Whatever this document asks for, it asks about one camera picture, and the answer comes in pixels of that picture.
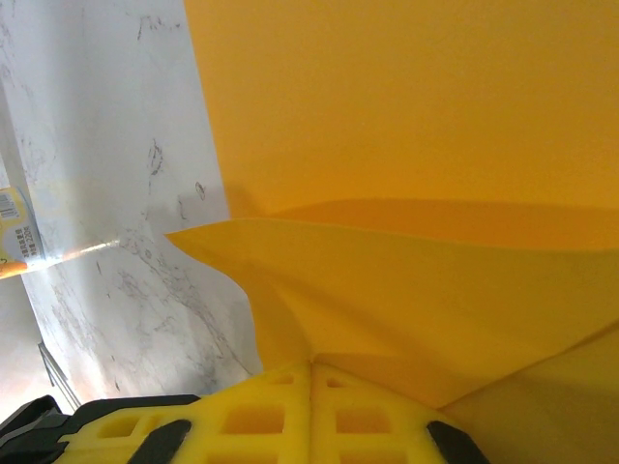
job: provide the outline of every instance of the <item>marble surface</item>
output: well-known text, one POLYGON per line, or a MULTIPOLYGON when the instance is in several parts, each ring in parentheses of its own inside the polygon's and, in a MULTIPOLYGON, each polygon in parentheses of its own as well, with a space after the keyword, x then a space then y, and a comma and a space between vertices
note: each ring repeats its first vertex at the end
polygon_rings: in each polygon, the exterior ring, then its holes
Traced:
POLYGON ((182 1, 3 2, 0 77, 48 258, 23 281, 78 397, 259 371, 245 294, 163 236, 228 218, 182 1))
POLYGON ((51 394, 60 410, 70 414, 71 404, 49 382, 39 342, 41 334, 28 296, 18 276, 0 280, 0 422, 24 403, 51 394))

